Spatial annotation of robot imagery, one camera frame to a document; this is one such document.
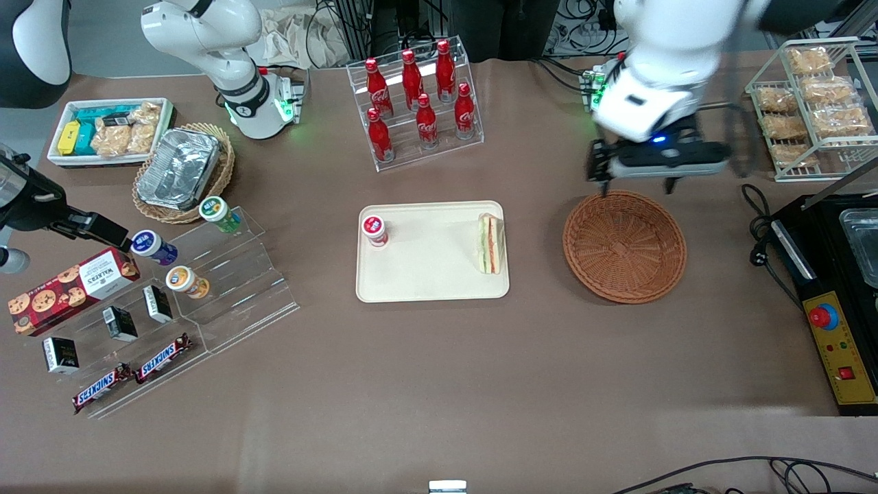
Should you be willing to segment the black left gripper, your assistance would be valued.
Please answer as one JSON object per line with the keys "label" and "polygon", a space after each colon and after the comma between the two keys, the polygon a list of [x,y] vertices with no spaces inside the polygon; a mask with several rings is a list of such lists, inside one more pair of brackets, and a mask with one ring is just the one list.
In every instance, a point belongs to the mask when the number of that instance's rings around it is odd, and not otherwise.
{"label": "black left gripper", "polygon": [[693,135],[658,134],[643,143],[623,139],[613,147],[605,146],[603,139],[595,139],[586,160],[586,179],[602,182],[605,198],[613,179],[610,165],[703,165],[707,156],[696,145],[698,142]]}

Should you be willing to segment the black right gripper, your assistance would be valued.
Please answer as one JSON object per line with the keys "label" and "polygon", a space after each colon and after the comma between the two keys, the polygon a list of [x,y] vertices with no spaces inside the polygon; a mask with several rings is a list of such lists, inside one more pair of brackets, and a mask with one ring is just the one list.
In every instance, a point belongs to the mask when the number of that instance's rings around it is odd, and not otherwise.
{"label": "black right gripper", "polygon": [[[1,226],[16,231],[47,229],[67,234],[66,196],[60,185],[32,169],[28,154],[8,146],[1,150]],[[65,223],[75,238],[129,251],[128,229],[95,212],[68,210]]]}

